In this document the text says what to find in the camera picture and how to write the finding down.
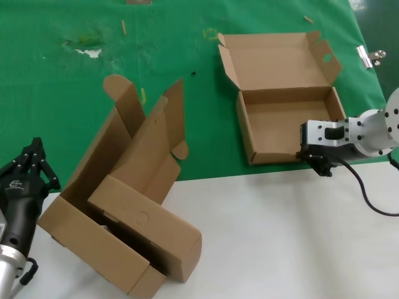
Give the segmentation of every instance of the white table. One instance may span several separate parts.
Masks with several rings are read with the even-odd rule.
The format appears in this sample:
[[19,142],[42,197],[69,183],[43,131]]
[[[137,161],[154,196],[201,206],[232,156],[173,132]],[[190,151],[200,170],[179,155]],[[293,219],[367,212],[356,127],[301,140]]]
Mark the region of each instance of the white table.
[[[399,212],[399,172],[355,166],[370,200]],[[56,194],[45,201],[46,208]],[[367,299],[399,296],[399,218],[364,203],[343,167],[177,182],[163,206],[203,234],[198,266],[155,298]],[[128,298],[38,228],[33,281],[17,299]]]

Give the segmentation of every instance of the open cardboard box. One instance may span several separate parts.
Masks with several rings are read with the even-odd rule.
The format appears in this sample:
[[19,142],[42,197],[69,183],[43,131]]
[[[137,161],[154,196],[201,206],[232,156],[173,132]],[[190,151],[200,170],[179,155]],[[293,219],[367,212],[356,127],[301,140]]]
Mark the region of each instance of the open cardboard box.
[[301,124],[345,118],[331,86],[342,66],[319,31],[218,37],[251,164],[297,161]]
[[151,298],[166,277],[186,282],[201,233],[160,206],[185,159],[183,82],[145,118],[133,83],[108,76],[115,107],[39,225],[126,294]]

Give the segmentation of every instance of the black cable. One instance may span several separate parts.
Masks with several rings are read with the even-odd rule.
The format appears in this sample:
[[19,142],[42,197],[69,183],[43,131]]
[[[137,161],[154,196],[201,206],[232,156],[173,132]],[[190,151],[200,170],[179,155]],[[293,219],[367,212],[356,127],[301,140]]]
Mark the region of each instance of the black cable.
[[[398,217],[399,216],[399,213],[392,214],[392,213],[383,212],[381,210],[378,210],[375,206],[372,205],[372,203],[368,200],[366,189],[365,189],[365,186],[364,186],[364,183],[363,183],[362,179],[357,174],[357,172],[351,167],[351,165],[349,165],[346,161],[344,161],[343,159],[341,159],[341,158],[339,158],[339,157],[337,157],[337,156],[335,156],[333,154],[324,153],[323,155],[328,157],[328,158],[330,158],[330,159],[336,160],[337,162],[341,163],[342,165],[344,165],[355,176],[355,178],[359,182],[360,188],[362,190],[363,198],[364,198],[366,204],[371,208],[371,210],[373,210],[374,212],[377,212],[377,213],[379,213],[381,215],[384,215],[384,216],[390,216],[390,217]],[[396,162],[394,159],[392,159],[392,157],[390,156],[390,153],[388,154],[388,159],[390,160],[390,163],[399,170],[399,163]]]
[[393,167],[395,167],[397,170],[399,170],[399,163],[398,163],[396,160],[394,160],[394,159],[392,158],[392,152],[390,152],[389,154],[387,154],[387,156],[388,156],[389,163],[391,163],[391,165],[392,165]]
[[31,266],[31,268],[29,269],[29,271],[28,272],[26,272],[25,274],[24,274],[24,276],[22,276],[21,277],[21,279],[19,280],[19,283],[21,284],[21,285],[27,285],[31,280],[32,280],[32,278],[33,278],[33,276],[36,274],[36,272],[37,272],[37,269],[39,269],[39,266],[37,265],[37,262],[34,260],[34,259],[32,259],[31,257],[28,257],[27,258],[27,261],[28,262],[31,262],[32,263],[32,266]]

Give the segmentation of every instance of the green mat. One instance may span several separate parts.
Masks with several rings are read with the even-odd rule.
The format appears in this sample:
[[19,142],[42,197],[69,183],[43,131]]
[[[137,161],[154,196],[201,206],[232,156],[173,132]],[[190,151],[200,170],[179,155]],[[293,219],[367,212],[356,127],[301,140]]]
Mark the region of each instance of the green mat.
[[[0,165],[40,136],[61,183],[113,105],[102,90],[108,74],[134,81],[145,94],[147,113],[167,87],[184,78],[190,155],[181,163],[180,180],[305,168],[248,166],[237,89],[219,58],[218,32],[318,29],[344,67],[335,86],[347,115],[385,103],[375,72],[365,70],[357,54],[364,41],[347,0],[153,0],[149,6],[12,0],[3,1],[1,12]],[[74,49],[102,51],[91,59]]]

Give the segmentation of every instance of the circular mark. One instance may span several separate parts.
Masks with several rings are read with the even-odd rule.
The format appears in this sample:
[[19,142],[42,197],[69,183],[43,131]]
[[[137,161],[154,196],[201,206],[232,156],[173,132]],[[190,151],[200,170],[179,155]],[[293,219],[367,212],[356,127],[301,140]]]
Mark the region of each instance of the circular mark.
[[136,216],[136,223],[139,225],[145,225],[148,222],[148,214],[146,212],[140,211]]
[[15,238],[10,238],[10,243],[11,243],[12,245],[18,245],[18,240],[15,239]]

